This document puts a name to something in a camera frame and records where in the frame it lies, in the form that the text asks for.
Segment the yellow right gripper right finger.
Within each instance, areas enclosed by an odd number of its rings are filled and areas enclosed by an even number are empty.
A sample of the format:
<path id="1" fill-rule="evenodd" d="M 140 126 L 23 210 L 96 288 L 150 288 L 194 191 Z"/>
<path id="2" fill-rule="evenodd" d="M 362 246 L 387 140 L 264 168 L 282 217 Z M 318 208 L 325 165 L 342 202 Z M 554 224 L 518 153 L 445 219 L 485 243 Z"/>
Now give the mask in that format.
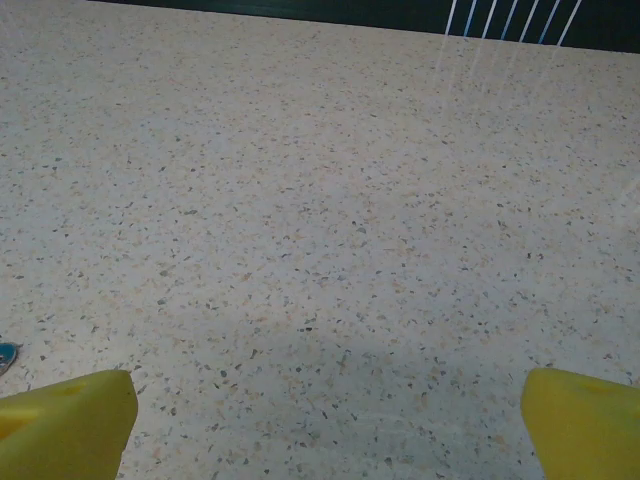
<path id="1" fill-rule="evenodd" d="M 640 388 L 536 368 L 521 415 L 546 480 L 640 480 Z"/>

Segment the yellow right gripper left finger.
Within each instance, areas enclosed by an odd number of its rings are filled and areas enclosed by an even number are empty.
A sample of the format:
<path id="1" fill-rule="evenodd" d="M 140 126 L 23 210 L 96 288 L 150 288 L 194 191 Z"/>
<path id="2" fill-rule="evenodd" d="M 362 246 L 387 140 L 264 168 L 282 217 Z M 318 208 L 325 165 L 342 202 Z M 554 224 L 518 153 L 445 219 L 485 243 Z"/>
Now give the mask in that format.
<path id="1" fill-rule="evenodd" d="M 0 480 L 115 480 L 137 413 L 124 370 L 0 398 Z"/>

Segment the teal-headed small key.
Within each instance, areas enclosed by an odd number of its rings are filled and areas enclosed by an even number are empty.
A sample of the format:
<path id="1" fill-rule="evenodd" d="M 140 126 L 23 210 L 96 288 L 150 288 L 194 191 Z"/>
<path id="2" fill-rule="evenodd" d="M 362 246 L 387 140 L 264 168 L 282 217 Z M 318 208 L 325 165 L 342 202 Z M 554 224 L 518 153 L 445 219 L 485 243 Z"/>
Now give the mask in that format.
<path id="1" fill-rule="evenodd" d="M 0 342 L 0 377 L 16 362 L 22 345 L 13 342 Z"/>

